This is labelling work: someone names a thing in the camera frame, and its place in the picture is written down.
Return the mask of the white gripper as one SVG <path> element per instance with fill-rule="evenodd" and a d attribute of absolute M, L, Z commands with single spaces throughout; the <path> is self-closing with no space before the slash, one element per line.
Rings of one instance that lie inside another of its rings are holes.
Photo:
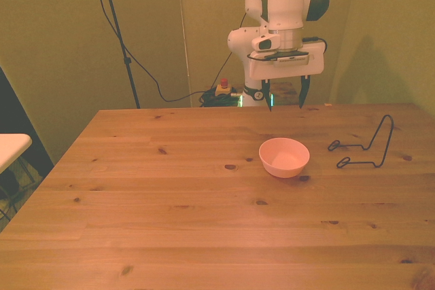
<path fill-rule="evenodd" d="M 253 51 L 247 55 L 248 73 L 252 79 L 262 79 L 262 93 L 269 111 L 272 111 L 270 79 L 300 77 L 301 89 L 298 106 L 301 109 L 307 98 L 311 83 L 310 75 L 317 75 L 324 70 L 325 43 L 313 41 L 304 43 L 301 49 L 284 55 L 283 52 Z"/>

